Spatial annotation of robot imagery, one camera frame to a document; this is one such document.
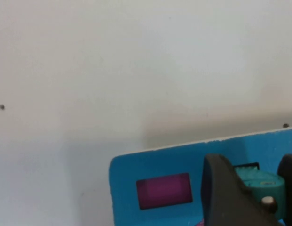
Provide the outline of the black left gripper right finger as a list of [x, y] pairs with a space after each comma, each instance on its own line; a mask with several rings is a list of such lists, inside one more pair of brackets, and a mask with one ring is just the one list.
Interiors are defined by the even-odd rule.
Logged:
[[292, 226], [292, 154], [286, 154], [278, 166], [277, 174], [285, 180], [286, 216], [284, 222]]

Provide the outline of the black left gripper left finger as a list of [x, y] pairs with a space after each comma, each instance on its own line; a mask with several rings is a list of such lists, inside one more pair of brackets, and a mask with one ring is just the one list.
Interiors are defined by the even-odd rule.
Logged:
[[254, 199], [227, 158], [204, 157], [201, 201], [205, 226], [280, 226]]

